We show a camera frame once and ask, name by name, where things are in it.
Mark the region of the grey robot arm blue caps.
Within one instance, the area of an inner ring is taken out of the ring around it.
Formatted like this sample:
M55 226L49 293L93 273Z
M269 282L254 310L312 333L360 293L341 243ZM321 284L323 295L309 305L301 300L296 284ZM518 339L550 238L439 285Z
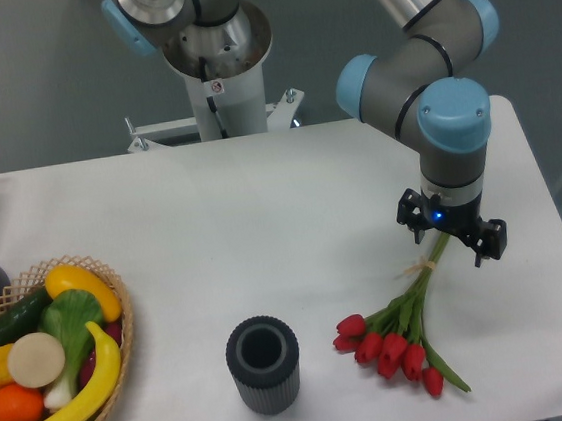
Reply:
M480 214L491 132L486 90L460 70L498 34L488 0L379 0L406 34L387 59L359 55L336 84L338 106L418 153L419 190L407 190L397 221L416 238L457 237L478 261L499 259L507 224ZM138 55L161 51L183 77L203 140L267 132L262 62L266 16L244 0L103 0L102 14Z

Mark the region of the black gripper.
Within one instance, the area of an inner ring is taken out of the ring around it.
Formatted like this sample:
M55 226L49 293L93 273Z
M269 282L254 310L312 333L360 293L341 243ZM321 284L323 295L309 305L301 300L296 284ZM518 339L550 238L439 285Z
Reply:
M420 244L431 229L458 237L474 251L475 267L480 268L485 259L500 260L508 244L507 222L481 220L481 198L478 194L462 205L447 206L437 195L421 196L407 188L398 202L396 219L412 232L415 244Z

